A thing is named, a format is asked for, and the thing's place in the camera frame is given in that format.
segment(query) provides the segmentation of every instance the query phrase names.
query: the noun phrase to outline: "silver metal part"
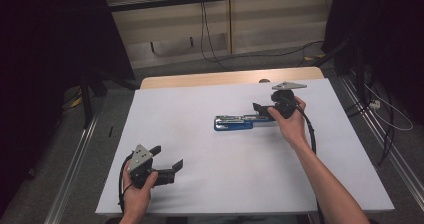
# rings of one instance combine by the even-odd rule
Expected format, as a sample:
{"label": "silver metal part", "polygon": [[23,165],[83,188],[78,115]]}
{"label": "silver metal part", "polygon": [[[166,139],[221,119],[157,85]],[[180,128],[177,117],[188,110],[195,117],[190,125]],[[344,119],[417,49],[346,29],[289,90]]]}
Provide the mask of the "silver metal part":
{"label": "silver metal part", "polygon": [[305,87],[307,86],[304,84],[298,84],[294,82],[283,82],[276,86],[273,86],[272,89],[273,90],[291,90],[291,89],[298,89],[298,88],[305,88]]}
{"label": "silver metal part", "polygon": [[65,212],[65,207],[68,203],[69,197],[71,196],[72,188],[74,187],[77,175],[84,160],[85,153],[88,146],[90,145],[91,137],[96,128],[99,113],[102,110],[104,99],[100,99],[93,103],[94,116],[90,124],[84,129],[81,139],[78,143],[78,147],[72,157],[71,163],[69,164],[68,170],[66,171],[65,177],[60,185],[59,191],[50,207],[50,211],[47,214],[44,224],[58,224],[62,219],[62,215]]}
{"label": "silver metal part", "polygon": [[[359,99],[356,96],[355,84],[349,78],[341,78],[341,82],[351,97],[353,102],[358,102],[358,110],[363,108],[360,104]],[[375,135],[378,143],[382,148],[384,148],[384,139],[385,139],[385,129],[378,121],[379,119],[374,116],[374,113],[366,108],[362,114],[365,122],[368,124],[369,128]],[[407,163],[405,158],[401,155],[396,145],[393,145],[392,150],[389,155],[389,159],[395,167],[396,171],[399,173],[400,177],[403,179],[404,183],[408,187],[409,191],[417,201],[418,205],[421,207],[421,210],[424,211],[424,184],[422,183],[420,177],[415,174],[411,166]]]}
{"label": "silver metal part", "polygon": [[131,172],[132,170],[136,169],[138,166],[150,160],[152,157],[153,157],[153,154],[150,153],[149,150],[144,148],[142,145],[137,145],[133,153],[133,156],[131,158],[131,163],[128,168],[128,171]]}
{"label": "silver metal part", "polygon": [[227,130],[228,125],[215,125],[215,130]]}
{"label": "silver metal part", "polygon": [[216,124],[242,124],[245,122],[257,122],[257,121],[267,121],[267,117],[258,116],[258,115],[244,115],[244,116],[216,116]]}

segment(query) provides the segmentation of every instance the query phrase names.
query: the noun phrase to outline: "wire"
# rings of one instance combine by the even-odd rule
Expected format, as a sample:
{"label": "wire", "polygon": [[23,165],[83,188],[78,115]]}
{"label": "wire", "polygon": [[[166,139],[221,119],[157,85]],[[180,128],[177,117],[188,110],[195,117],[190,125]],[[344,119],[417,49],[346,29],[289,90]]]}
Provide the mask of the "wire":
{"label": "wire", "polygon": [[378,118],[380,118],[384,123],[386,123],[387,125],[389,125],[389,126],[391,126],[391,127],[393,127],[393,128],[396,128],[397,130],[400,130],[400,131],[410,131],[410,130],[412,130],[412,128],[414,128],[414,124],[412,123],[412,121],[411,120],[409,120],[409,118],[408,117],[406,117],[401,111],[399,111],[396,107],[394,107],[393,105],[391,105],[391,104],[389,104],[389,103],[387,103],[383,98],[381,98],[379,95],[377,95],[371,88],[369,88],[368,86],[366,86],[365,85],[365,87],[372,93],[372,94],[374,94],[374,96],[376,96],[378,99],[380,99],[383,103],[385,103],[385,104],[387,104],[388,106],[390,106],[391,108],[393,108],[395,111],[397,111],[400,115],[402,115],[402,117],[403,118],[405,118],[405,120],[407,120],[408,122],[409,122],[409,124],[411,125],[409,128],[401,128],[401,127],[398,127],[398,126],[395,126],[395,125],[393,125],[392,123],[389,123],[388,121],[386,121],[384,118],[382,118],[378,113],[377,113],[377,111],[375,110],[375,108],[373,108],[374,109],[374,113],[376,114],[376,116],[378,117]]}
{"label": "wire", "polygon": [[[309,46],[312,46],[312,45],[317,44],[317,43],[323,43],[324,42],[324,41],[310,42],[310,43],[305,44],[303,47],[296,49],[294,51],[289,51],[289,52],[279,53],[279,54],[249,54],[249,55],[229,56],[229,57],[218,59],[215,55],[215,52],[214,52],[214,49],[213,49],[213,46],[212,46],[212,42],[211,42],[211,39],[210,39],[210,32],[209,32],[209,27],[208,27],[205,3],[202,2],[201,7],[202,7],[202,36],[201,36],[201,41],[200,41],[200,49],[202,51],[203,58],[208,62],[217,62],[222,68],[224,68],[226,70],[233,71],[233,70],[223,66],[222,63],[221,63],[223,61],[227,61],[227,60],[235,59],[235,58],[244,58],[244,57],[279,57],[279,56],[285,56],[285,55],[290,55],[290,54],[293,54],[293,53],[296,53],[296,52],[299,52],[299,51],[304,51],[305,48],[307,48]],[[205,26],[206,26],[206,31],[208,33],[209,45],[211,47],[212,54],[213,54],[213,57],[214,57],[213,59],[208,59],[205,56],[205,53],[204,53],[204,50],[203,50],[203,37],[204,37],[204,27]]]}
{"label": "wire", "polygon": [[300,67],[300,66],[303,64],[303,61],[305,60],[305,49],[306,49],[307,47],[310,47],[310,46],[312,46],[313,44],[322,43],[322,42],[324,42],[324,41],[316,41],[316,42],[310,42],[310,43],[305,44],[305,45],[302,47],[302,60],[299,62],[299,64],[297,64],[297,66],[296,66],[296,67]]}
{"label": "wire", "polygon": [[325,8],[327,9],[327,18],[330,16],[330,8],[328,8],[328,0],[325,0]]}
{"label": "wire", "polygon": [[124,168],[125,168],[125,165],[127,164],[127,162],[128,162],[128,160],[130,160],[131,158],[132,158],[132,156],[133,156],[133,153],[134,152],[132,152],[130,155],[128,155],[126,158],[125,158],[125,160],[124,160],[124,162],[122,163],[122,166],[121,166],[121,171],[119,172],[119,180],[118,180],[118,194],[119,194],[119,206],[121,207],[121,210],[122,210],[122,213],[124,213],[124,209],[125,209],[125,200],[124,200],[124,194],[125,194],[125,191],[132,185],[129,185],[128,187],[126,187],[125,188],[125,190],[124,191],[122,191],[122,177],[123,177],[123,172],[124,172]]}
{"label": "wire", "polygon": [[[316,155],[317,154],[317,146],[316,146],[316,139],[315,139],[315,134],[314,134],[315,130],[312,127],[311,121],[306,116],[305,111],[299,105],[295,105],[295,104],[291,103],[286,98],[283,98],[283,99],[285,99],[286,102],[294,105],[295,108],[300,112],[300,114],[302,114],[302,116],[305,118],[306,125],[308,126],[308,130],[309,130],[309,135],[311,137],[311,149]],[[321,207],[320,207],[318,201],[317,201],[317,209],[318,209],[318,217],[319,217],[320,224],[325,224],[324,214],[322,213],[322,210],[321,210]]]}
{"label": "wire", "polygon": [[[388,101],[389,103],[392,103],[392,99],[389,93],[387,93],[387,97],[388,97]],[[385,103],[383,103],[384,108],[386,109],[386,111],[389,113],[390,115],[390,123],[393,123],[394,121],[394,112],[393,112],[393,108],[388,108],[387,105]],[[380,161],[377,163],[377,167],[380,168],[381,164],[384,162],[384,160],[386,160],[386,158],[389,156],[390,151],[394,145],[393,140],[395,138],[395,129],[392,126],[388,126],[387,130],[386,130],[386,134],[384,135],[384,142],[383,142],[383,153],[381,154],[381,158]]]}
{"label": "wire", "polygon": [[[368,86],[370,86],[370,87],[372,87],[374,85],[374,83],[373,83],[373,81],[371,80],[370,81],[370,83],[368,84]],[[368,97],[368,99],[369,100],[371,100],[372,99],[372,97],[371,97],[371,93],[369,93],[369,97]],[[351,110],[352,108],[354,108],[356,105],[358,105],[358,104],[360,104],[361,103],[361,101],[357,101],[357,102],[355,102],[354,104],[352,104],[352,105],[350,105],[350,106],[348,106],[348,107],[346,107],[345,109],[344,109],[344,111],[345,112],[348,112],[349,110]]]}
{"label": "wire", "polygon": [[347,117],[348,117],[348,118],[350,118],[350,117],[353,117],[353,116],[356,116],[356,115],[358,115],[358,114],[362,113],[363,111],[365,111],[365,110],[369,107],[370,103],[371,103],[371,100],[369,100],[369,101],[366,103],[366,105],[365,105],[365,106],[363,106],[361,109],[359,109],[357,112],[351,113],[351,114],[347,115]]}
{"label": "wire", "polygon": [[212,46],[211,35],[209,33],[209,26],[208,26],[208,19],[207,19],[207,15],[206,15],[205,3],[202,2],[202,3],[200,3],[200,5],[202,7],[202,39],[200,41],[200,49],[202,50],[203,57],[205,58],[206,61],[210,61],[209,59],[206,58],[205,53],[203,52],[203,30],[204,30],[204,26],[206,24],[206,31],[208,32],[209,45],[210,45],[211,50],[212,50],[212,55],[213,55],[214,59],[216,60],[216,61],[213,61],[213,62],[217,62],[219,64],[219,66],[221,66],[223,69],[225,69],[227,71],[234,71],[234,70],[227,68],[224,65],[222,65],[221,62],[216,57],[215,51],[214,51],[213,46]]}

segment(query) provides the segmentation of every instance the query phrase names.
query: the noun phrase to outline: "white tabletop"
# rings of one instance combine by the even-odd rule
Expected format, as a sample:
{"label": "white tabletop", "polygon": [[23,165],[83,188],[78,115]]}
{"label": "white tabletop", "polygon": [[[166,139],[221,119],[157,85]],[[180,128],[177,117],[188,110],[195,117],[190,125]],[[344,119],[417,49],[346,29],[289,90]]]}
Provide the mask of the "white tabletop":
{"label": "white tabletop", "polygon": [[[303,80],[295,95],[307,103],[318,157],[365,211],[391,210],[380,179],[327,79]],[[216,132],[215,115],[254,114],[272,104],[276,83],[136,91],[96,213],[116,215],[118,176],[137,144],[162,146],[153,167],[184,159],[175,183],[152,190],[151,215],[291,214],[316,210],[305,173],[279,129]]]}

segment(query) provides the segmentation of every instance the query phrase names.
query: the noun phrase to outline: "hand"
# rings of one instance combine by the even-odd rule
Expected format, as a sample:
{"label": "hand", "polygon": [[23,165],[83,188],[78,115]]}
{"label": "hand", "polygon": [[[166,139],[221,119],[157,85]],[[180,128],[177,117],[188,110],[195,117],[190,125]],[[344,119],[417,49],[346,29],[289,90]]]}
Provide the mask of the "hand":
{"label": "hand", "polygon": [[[305,110],[306,103],[298,97],[294,97],[302,110]],[[303,145],[308,145],[305,135],[305,120],[302,114],[295,110],[288,119],[285,119],[273,107],[268,108],[269,114],[277,121],[283,137],[290,143],[293,149],[297,149]]]}
{"label": "hand", "polygon": [[143,188],[137,189],[132,186],[132,181],[130,175],[126,171],[130,161],[125,165],[123,171],[123,187],[126,188],[130,186],[124,194],[125,200],[125,209],[124,217],[121,220],[121,223],[141,223],[144,215],[146,214],[147,207],[149,206],[150,201],[150,189],[153,188],[155,182],[158,178],[157,172],[152,172],[146,180]]}

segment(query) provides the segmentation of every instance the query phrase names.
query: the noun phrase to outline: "wrist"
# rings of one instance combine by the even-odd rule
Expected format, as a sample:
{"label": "wrist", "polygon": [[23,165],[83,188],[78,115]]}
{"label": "wrist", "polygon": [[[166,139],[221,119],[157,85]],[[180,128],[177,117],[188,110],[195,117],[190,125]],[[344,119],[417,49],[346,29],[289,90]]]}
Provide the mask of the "wrist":
{"label": "wrist", "polygon": [[304,151],[310,151],[311,147],[309,146],[309,143],[306,139],[302,138],[296,141],[293,141],[291,144],[291,147],[293,148],[293,150],[298,153],[298,152],[304,152]]}
{"label": "wrist", "polygon": [[143,220],[143,216],[137,216],[137,215],[130,215],[130,214],[124,214],[120,224],[140,224]]}

